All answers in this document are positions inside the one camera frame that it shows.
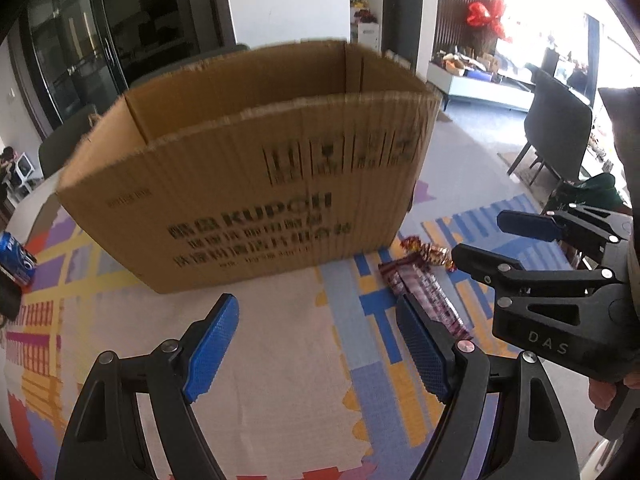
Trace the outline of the person's hand holding gripper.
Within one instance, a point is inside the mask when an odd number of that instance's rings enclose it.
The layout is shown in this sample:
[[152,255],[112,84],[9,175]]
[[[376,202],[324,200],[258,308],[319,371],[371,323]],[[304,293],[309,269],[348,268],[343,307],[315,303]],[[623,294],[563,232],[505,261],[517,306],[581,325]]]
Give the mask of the person's hand holding gripper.
[[[640,373],[632,372],[625,377],[623,384],[634,390],[640,389]],[[616,397],[616,385],[609,382],[599,382],[598,380],[589,379],[589,399],[595,408],[606,411],[610,408]]]

